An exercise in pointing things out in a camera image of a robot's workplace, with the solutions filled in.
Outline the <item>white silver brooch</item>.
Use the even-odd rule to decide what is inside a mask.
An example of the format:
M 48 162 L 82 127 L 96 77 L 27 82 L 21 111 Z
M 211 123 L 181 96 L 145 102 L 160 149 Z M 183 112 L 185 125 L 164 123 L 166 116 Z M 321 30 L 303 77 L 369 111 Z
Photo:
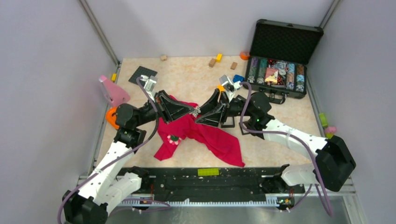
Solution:
M 196 106 L 194 110 L 190 113 L 193 117 L 197 118 L 198 115 L 201 113 L 200 107 Z

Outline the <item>magenta garment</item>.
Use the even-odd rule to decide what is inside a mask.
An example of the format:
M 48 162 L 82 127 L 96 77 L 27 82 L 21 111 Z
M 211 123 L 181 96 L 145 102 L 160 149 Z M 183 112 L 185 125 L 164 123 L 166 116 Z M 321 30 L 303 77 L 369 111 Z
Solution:
M 245 163 L 242 160 L 240 142 L 235 136 L 212 126 L 196 124 L 191 114 L 184 115 L 183 117 L 170 122 L 164 123 L 160 119 L 157 133 L 163 141 L 154 157 L 163 161 L 173 156 L 179 145 L 171 145 L 167 141 L 168 135 L 175 135 L 182 141 L 186 138 L 193 139 L 199 143 L 204 144 L 214 156 L 221 161 L 238 167 L 244 167 Z

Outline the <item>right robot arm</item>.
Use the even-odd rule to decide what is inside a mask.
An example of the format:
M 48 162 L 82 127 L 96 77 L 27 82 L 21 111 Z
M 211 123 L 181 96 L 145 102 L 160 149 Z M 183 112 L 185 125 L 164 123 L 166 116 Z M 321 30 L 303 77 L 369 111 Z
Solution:
M 268 112 L 269 98 L 263 92 L 249 94 L 249 98 L 238 95 L 229 99 L 227 94 L 215 90 L 201 107 L 196 123 L 219 127 L 227 118 L 247 116 L 248 121 L 240 124 L 243 131 L 263 140 L 279 143 L 308 159 L 310 164 L 283 165 L 274 175 L 274 187 L 287 192 L 292 186 L 318 184 L 325 189 L 338 192 L 356 168 L 356 163 L 341 137 L 330 139 L 304 133 L 292 128 Z

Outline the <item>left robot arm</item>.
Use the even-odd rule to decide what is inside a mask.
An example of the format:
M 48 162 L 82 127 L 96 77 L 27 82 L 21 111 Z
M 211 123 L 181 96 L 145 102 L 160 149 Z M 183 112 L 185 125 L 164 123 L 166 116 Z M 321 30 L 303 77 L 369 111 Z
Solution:
M 160 120 L 171 122 L 191 112 L 193 106 L 173 99 L 165 91 L 148 97 L 140 108 L 128 103 L 119 105 L 114 112 L 119 128 L 107 154 L 87 179 L 64 194 L 58 215 L 64 215 L 70 224 L 106 223 L 130 194 L 144 193 L 150 186 L 141 168 L 115 181 L 124 164 L 154 137 Z

